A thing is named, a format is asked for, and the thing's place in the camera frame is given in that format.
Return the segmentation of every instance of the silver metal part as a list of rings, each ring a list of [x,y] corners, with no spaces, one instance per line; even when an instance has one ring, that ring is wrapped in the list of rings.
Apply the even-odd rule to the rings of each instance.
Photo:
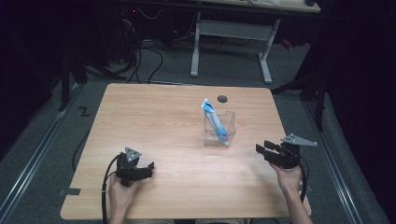
[[[130,147],[125,148],[125,154],[128,162],[134,161],[142,155],[142,153],[135,151]]]
[[[306,139],[303,139],[299,136],[296,136],[294,134],[290,134],[286,137],[283,137],[280,139],[282,142],[290,143],[293,145],[298,145],[298,146],[308,146],[308,147],[317,147],[318,143],[317,142],[311,142]]]

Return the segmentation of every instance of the blue plastic wrapper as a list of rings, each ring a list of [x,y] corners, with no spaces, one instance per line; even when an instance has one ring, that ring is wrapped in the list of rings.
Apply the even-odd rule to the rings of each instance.
[[[209,103],[209,100],[204,100],[204,103],[202,104],[202,109],[204,110],[207,119],[212,124],[213,130],[215,130],[219,140],[224,145],[228,146],[230,143],[228,141],[229,135],[227,133],[227,130],[225,130],[224,126],[219,120],[218,115],[216,114],[215,108],[213,108],[213,106]]]

